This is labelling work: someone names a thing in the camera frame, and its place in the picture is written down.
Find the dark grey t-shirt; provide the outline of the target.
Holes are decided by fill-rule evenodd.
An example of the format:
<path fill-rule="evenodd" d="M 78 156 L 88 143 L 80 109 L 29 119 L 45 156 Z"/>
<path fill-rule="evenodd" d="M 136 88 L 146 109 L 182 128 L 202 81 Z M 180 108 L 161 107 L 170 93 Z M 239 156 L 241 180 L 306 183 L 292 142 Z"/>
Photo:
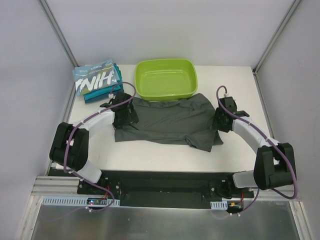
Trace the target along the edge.
<path fill-rule="evenodd" d="M 147 101 L 134 98 L 138 122 L 114 132 L 116 142 L 150 141 L 159 144 L 188 145 L 210 152 L 223 145 L 214 128 L 215 108 L 201 93 L 177 101 Z"/>

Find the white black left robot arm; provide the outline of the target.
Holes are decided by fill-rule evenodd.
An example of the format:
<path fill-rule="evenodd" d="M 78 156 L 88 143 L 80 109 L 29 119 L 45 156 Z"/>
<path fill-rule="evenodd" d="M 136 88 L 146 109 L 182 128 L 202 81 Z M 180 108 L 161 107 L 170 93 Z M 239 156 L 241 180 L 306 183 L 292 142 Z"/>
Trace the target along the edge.
<path fill-rule="evenodd" d="M 66 173 L 88 181 L 88 188 L 99 195 L 107 186 L 106 175 L 89 160 L 89 140 L 102 129 L 120 129 L 139 121 L 133 96 L 118 92 L 109 102 L 76 123 L 61 122 L 56 129 L 49 159 L 61 165 Z"/>

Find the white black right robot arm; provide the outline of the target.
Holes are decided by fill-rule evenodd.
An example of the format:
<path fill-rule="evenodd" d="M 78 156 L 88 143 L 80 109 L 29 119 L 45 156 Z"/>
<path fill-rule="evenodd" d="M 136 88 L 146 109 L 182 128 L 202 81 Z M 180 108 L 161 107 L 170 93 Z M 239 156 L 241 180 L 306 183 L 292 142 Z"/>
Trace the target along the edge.
<path fill-rule="evenodd" d="M 237 197 L 243 188 L 273 190 L 282 197 L 293 200 L 298 196 L 295 156 L 292 145 L 268 137 L 255 125 L 249 114 L 238 111 L 231 96 L 217 98 L 214 127 L 240 136 L 256 154 L 253 170 L 237 172 L 225 184 L 225 192 Z"/>

